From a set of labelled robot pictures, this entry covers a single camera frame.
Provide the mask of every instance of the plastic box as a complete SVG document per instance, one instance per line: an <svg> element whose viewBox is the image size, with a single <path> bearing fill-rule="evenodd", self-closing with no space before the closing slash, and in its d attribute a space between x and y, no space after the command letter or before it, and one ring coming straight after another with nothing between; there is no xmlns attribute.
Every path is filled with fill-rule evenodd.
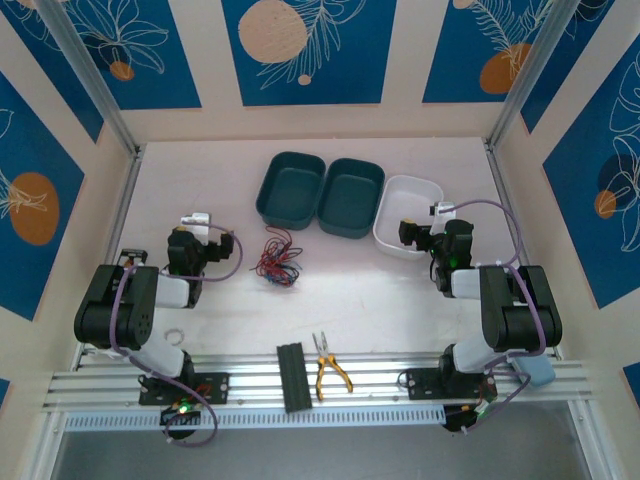
<svg viewBox="0 0 640 480"><path fill-rule="evenodd" d="M267 225L302 230L313 219L327 166L320 157L282 152L273 157L256 199Z"/></svg>
<svg viewBox="0 0 640 480"><path fill-rule="evenodd" d="M333 162L318 203L320 228L341 237L366 236L376 218L384 177L375 163L352 158Z"/></svg>
<svg viewBox="0 0 640 480"><path fill-rule="evenodd" d="M426 252L417 252L415 245L407 247L400 242L400 222L410 218L418 225L432 224L433 217L429 215L429 207L443 198L442 189L429 180L408 175L391 177L384 187L373 226L378 249L405 260L418 260L426 255Z"/></svg>

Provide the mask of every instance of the orange circle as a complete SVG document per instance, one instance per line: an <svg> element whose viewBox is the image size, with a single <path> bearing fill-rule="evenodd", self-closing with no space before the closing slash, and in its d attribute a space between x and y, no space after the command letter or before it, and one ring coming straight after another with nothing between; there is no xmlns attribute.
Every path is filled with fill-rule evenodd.
<svg viewBox="0 0 640 480"><path fill-rule="evenodd" d="M603 190L596 196L596 213L599 217L607 219L616 213L616 196L609 190Z"/></svg>
<svg viewBox="0 0 640 480"><path fill-rule="evenodd" d="M133 77L135 75L135 72L133 71L133 68L131 68L131 65L125 62L121 62L120 60L116 60L111 65L109 65L109 71L111 72L111 75L122 82L133 80Z"/></svg>
<svg viewBox="0 0 640 480"><path fill-rule="evenodd" d="M13 229L31 245L46 245L56 233L60 219L56 187L44 175L33 172L19 175L11 187L17 191L9 195L18 200L9 212Z"/></svg>
<svg viewBox="0 0 640 480"><path fill-rule="evenodd" d="M308 41L304 20L282 0L254 3L240 19L238 35L247 54L261 63L291 60Z"/></svg>
<svg viewBox="0 0 640 480"><path fill-rule="evenodd" d="M524 60L529 55L531 44L518 43L508 50L496 53L480 73L480 87L487 93L507 93L513 86Z"/></svg>

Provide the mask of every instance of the orange dot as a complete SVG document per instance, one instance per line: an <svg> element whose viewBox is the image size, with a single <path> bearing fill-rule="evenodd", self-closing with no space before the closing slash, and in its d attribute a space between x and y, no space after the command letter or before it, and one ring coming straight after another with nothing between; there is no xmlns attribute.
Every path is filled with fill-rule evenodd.
<svg viewBox="0 0 640 480"><path fill-rule="evenodd" d="M135 75L135 72L133 71L133 68L131 68L131 65L121 62L120 60L116 60L111 65L109 65L109 71L111 72L111 75L122 82L133 80L133 77Z"/></svg>
<svg viewBox="0 0 640 480"><path fill-rule="evenodd" d="M494 95L511 90L520 68L529 55L529 50L531 50L529 43L518 43L491 57L480 73L482 90Z"/></svg>
<svg viewBox="0 0 640 480"><path fill-rule="evenodd" d="M53 183L39 173L23 173L11 184L15 189L10 209L11 225L25 242L46 245L51 241L60 219L58 193Z"/></svg>
<svg viewBox="0 0 640 480"><path fill-rule="evenodd" d="M609 190L603 190L596 196L596 213L601 218L611 218L616 213L616 196Z"/></svg>

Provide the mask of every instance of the red wire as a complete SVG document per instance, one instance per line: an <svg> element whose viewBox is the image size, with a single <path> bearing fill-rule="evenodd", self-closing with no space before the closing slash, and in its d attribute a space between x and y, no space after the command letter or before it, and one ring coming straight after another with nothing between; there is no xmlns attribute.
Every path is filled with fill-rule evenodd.
<svg viewBox="0 0 640 480"><path fill-rule="evenodd" d="M253 270L260 277L283 287L290 287L298 279L300 272L289 262L302 253L301 248L292 248L291 234L278 227L267 226L265 230L274 234L264 246L260 260Z"/></svg>

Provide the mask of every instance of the black mounting bracket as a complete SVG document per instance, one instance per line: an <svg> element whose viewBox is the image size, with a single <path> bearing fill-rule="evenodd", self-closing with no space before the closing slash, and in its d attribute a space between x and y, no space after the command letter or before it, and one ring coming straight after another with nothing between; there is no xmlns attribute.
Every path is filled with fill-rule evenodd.
<svg viewBox="0 0 640 480"><path fill-rule="evenodd" d="M203 394L204 399L211 405L226 405L229 396L229 374L221 372L195 373L191 387L200 393L200 390L209 393ZM198 403L194 399L189 400L189 395L182 389L155 378L138 377L140 383L140 398L138 403L143 406L173 405L187 399L188 403Z"/></svg>

